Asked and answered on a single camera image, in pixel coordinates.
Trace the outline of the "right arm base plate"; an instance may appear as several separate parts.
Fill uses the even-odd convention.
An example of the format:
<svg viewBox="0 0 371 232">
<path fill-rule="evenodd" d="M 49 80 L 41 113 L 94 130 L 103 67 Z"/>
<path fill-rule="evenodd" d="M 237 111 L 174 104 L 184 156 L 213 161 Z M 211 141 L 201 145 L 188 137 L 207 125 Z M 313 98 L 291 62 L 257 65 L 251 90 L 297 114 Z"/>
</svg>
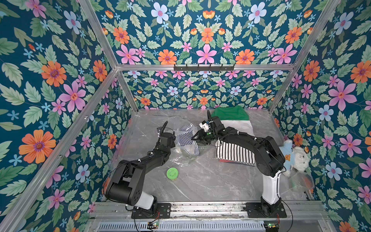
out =
<svg viewBox="0 0 371 232">
<path fill-rule="evenodd" d="M 287 218 L 287 213 L 281 202 L 274 205 L 267 203 L 246 203 L 243 210 L 249 218 Z"/>
</svg>

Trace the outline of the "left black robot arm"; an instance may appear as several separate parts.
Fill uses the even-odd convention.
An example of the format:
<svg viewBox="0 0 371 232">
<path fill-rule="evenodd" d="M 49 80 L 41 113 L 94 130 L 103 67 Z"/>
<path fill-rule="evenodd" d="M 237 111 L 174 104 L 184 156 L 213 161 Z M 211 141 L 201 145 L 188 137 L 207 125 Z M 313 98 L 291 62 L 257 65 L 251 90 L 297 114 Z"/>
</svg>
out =
<svg viewBox="0 0 371 232">
<path fill-rule="evenodd" d="M 112 202 L 155 211 L 157 199 L 143 191 L 146 174 L 164 165 L 175 147 L 175 132 L 166 132 L 166 121 L 159 129 L 158 140 L 147 155 L 136 160 L 122 160 L 105 181 L 103 194 Z"/>
</svg>

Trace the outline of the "black white striped garment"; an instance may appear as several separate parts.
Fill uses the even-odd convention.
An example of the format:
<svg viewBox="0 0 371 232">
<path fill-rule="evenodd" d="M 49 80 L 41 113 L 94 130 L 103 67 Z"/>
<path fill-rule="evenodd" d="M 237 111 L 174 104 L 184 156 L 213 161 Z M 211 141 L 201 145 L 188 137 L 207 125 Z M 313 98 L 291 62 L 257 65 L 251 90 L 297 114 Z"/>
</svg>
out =
<svg viewBox="0 0 371 232">
<path fill-rule="evenodd" d="M 215 158 L 226 162 L 234 162 L 248 166 L 257 166 L 255 154 L 251 149 L 240 145 L 217 140 Z"/>
</svg>

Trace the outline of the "bag of clothes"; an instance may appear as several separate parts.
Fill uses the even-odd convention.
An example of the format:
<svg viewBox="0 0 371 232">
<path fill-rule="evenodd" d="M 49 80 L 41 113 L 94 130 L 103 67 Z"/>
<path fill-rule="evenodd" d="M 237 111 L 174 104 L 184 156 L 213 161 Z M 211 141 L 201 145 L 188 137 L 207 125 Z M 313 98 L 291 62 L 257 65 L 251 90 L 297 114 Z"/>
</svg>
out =
<svg viewBox="0 0 371 232">
<path fill-rule="evenodd" d="M 181 116 L 171 116 L 168 119 L 165 131 L 175 134 L 175 147 L 171 149 L 170 162 L 176 166 L 184 167 L 214 151 L 213 146 L 203 145 L 192 140 L 199 129 L 195 123 Z"/>
</svg>

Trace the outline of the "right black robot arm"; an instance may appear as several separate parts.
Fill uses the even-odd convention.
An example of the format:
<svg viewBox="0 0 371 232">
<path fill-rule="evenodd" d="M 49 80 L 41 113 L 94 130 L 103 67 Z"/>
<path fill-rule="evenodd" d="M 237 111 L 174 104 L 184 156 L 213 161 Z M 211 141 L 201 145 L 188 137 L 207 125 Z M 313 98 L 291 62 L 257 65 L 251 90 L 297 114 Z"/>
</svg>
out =
<svg viewBox="0 0 371 232">
<path fill-rule="evenodd" d="M 261 204 L 275 209 L 281 204 L 279 180 L 285 157 L 274 138 L 256 137 L 247 132 L 248 127 L 247 120 L 227 120 L 208 111 L 207 120 L 191 140 L 214 145 L 218 160 L 257 167 L 263 175 Z"/>
</svg>

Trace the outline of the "green tank top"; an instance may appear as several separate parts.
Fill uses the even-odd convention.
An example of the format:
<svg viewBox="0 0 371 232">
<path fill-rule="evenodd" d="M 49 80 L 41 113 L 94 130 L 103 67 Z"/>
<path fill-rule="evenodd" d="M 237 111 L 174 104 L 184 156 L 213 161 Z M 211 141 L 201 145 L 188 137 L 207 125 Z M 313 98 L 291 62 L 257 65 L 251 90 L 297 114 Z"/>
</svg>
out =
<svg viewBox="0 0 371 232">
<path fill-rule="evenodd" d="M 218 117 L 220 120 L 249 121 L 249 115 L 241 106 L 219 107 L 211 114 L 212 117 Z"/>
</svg>

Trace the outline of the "blue white striped garment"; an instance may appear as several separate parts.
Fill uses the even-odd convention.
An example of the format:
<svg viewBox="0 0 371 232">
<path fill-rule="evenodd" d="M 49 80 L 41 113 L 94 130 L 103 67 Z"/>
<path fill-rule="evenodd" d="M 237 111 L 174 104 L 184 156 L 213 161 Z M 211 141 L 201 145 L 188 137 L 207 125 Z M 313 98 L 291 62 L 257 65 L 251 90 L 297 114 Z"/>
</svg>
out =
<svg viewBox="0 0 371 232">
<path fill-rule="evenodd" d="M 188 154 L 189 156 L 199 156 L 199 146 L 196 141 L 192 141 L 192 137 L 197 133 L 196 127 L 190 123 L 181 127 L 175 132 L 175 145 Z"/>
</svg>

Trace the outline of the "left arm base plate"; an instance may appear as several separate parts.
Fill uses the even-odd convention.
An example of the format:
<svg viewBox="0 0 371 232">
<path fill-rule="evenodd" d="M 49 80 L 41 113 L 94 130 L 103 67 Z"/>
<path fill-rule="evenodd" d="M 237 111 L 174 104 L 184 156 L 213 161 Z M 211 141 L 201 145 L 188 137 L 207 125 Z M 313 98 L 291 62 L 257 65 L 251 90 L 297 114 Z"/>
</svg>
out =
<svg viewBox="0 0 371 232">
<path fill-rule="evenodd" d="M 150 209 L 135 207 L 132 211 L 132 219 L 169 219 L 172 210 L 170 203 L 154 203 Z"/>
</svg>

